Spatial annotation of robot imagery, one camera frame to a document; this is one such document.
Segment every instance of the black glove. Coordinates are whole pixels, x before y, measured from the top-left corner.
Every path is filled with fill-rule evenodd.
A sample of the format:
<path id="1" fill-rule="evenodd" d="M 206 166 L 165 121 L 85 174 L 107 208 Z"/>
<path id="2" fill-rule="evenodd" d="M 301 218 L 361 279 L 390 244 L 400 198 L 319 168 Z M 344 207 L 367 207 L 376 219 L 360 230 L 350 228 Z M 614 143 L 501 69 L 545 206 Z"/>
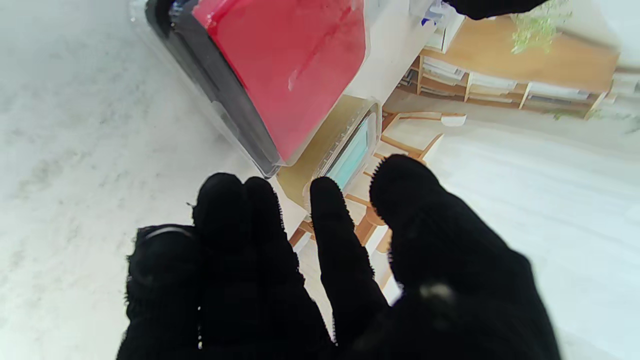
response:
<path id="1" fill-rule="evenodd" d="M 267 181 L 211 176 L 193 220 L 194 227 L 139 231 L 127 280 L 130 325 L 119 359 L 333 355 Z"/>
<path id="2" fill-rule="evenodd" d="M 528 260 L 423 164 L 384 160 L 370 200 L 393 232 L 403 294 L 345 358 L 560 359 Z"/>

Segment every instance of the green plant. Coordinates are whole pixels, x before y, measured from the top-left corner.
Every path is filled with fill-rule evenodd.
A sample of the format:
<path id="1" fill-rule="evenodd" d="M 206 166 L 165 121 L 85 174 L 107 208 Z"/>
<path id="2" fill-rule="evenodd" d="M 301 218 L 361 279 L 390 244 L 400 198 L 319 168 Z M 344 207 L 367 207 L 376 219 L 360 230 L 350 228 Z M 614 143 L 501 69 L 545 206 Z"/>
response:
<path id="1" fill-rule="evenodd" d="M 513 33 L 512 53 L 518 54 L 530 47 L 551 50 L 551 43 L 557 33 L 556 26 L 567 21 L 572 12 L 562 12 L 568 0 L 549 0 L 528 13 L 514 15 L 518 31 Z"/>

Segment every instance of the book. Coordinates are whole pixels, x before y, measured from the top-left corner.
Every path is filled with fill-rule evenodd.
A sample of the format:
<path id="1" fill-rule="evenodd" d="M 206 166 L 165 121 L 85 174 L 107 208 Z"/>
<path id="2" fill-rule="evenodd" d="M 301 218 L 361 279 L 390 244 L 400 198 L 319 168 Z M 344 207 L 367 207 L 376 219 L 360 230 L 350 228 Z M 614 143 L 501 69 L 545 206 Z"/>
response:
<path id="1" fill-rule="evenodd" d="M 569 99 L 586 100 L 590 93 L 579 89 L 565 88 L 562 86 L 544 83 L 531 83 L 531 92 L 549 97 L 566 97 Z"/>
<path id="2" fill-rule="evenodd" d="M 477 73 L 474 73 L 472 78 L 472 83 L 474 85 L 500 88 L 508 91 L 512 91 L 518 85 L 518 82 L 514 80 L 496 78 L 494 76 L 487 76 L 487 75 L 482 75 Z"/>

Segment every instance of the white wall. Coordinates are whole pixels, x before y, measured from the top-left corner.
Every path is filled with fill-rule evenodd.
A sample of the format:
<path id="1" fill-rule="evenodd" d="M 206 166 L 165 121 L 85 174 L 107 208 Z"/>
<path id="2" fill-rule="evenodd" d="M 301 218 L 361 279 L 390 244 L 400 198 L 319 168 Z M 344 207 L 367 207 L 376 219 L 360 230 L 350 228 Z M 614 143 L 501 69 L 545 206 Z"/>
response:
<path id="1" fill-rule="evenodd" d="M 619 65 L 640 67 L 640 3 L 635 0 L 570 0 L 573 17 L 560 26 L 592 41 L 618 49 Z"/>

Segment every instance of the bookshelf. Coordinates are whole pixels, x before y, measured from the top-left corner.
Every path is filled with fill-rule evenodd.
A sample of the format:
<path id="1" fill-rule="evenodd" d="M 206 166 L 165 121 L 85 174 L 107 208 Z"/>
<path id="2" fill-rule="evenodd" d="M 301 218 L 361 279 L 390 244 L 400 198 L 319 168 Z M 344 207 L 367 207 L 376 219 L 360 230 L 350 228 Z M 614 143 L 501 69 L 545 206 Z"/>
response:
<path id="1" fill-rule="evenodd" d="M 512 54 L 509 17 L 461 22 L 446 53 L 425 47 L 401 90 L 435 99 L 588 119 L 611 90 L 618 53 L 559 34 L 551 50 Z"/>

